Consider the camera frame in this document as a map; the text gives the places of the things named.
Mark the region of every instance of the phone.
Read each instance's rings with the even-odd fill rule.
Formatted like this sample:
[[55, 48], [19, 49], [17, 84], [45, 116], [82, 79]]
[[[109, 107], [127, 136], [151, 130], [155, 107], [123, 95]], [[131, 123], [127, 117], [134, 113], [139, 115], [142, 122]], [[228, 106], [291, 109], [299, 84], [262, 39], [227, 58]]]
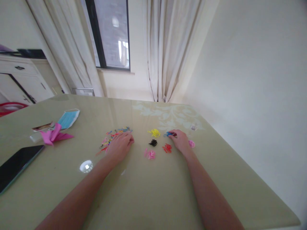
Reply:
[[17, 179], [44, 147], [44, 145], [37, 145], [22, 148], [0, 166], [0, 195]]

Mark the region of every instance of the white cabinet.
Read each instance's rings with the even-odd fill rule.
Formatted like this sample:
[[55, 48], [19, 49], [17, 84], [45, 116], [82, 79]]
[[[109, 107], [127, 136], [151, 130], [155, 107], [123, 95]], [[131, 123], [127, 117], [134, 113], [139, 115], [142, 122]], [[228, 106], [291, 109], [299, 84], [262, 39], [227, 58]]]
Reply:
[[0, 73], [0, 93], [10, 102], [33, 104], [8, 74]]
[[56, 79], [46, 59], [0, 55], [0, 92], [10, 102], [34, 104], [55, 96]]
[[50, 98], [46, 87], [40, 82], [37, 76], [14, 74], [14, 78], [22, 85], [30, 97], [35, 99], [35, 102]]

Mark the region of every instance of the pink paper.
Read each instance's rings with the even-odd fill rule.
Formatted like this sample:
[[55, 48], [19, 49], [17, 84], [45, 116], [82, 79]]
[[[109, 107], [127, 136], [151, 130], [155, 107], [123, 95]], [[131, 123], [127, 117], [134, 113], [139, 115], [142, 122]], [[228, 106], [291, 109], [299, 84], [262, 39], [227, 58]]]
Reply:
[[53, 142], [70, 139], [74, 137], [73, 135], [70, 135], [70, 134], [60, 133], [61, 128], [62, 126], [60, 124], [55, 123], [54, 130], [48, 130], [46, 133], [43, 131], [40, 131], [45, 144], [53, 146]]

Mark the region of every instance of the windowsill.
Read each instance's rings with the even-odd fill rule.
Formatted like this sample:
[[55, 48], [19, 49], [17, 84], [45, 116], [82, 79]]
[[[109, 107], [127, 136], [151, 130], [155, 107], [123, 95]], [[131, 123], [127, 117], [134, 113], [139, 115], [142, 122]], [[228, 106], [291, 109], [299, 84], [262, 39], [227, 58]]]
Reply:
[[126, 75], [135, 75], [135, 73], [133, 72], [128, 72], [124, 70], [111, 70], [111, 69], [102, 69], [102, 68], [97, 68], [97, 70], [103, 73], [119, 73], [119, 74], [126, 74]]

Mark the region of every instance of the hand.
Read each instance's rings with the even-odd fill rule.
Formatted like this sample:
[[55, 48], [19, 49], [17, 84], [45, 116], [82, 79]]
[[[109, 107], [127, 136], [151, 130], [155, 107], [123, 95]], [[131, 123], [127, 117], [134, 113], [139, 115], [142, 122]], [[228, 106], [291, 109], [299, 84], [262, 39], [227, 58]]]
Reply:
[[117, 136], [113, 137], [106, 152], [106, 156], [112, 158], [112, 160], [118, 164], [125, 158], [133, 143], [134, 139], [131, 133], [119, 133]]
[[184, 132], [179, 129], [173, 129], [169, 131], [173, 135], [169, 135], [169, 138], [173, 140], [176, 148], [187, 157], [190, 153], [192, 153], [192, 149], [189, 144], [189, 139]]

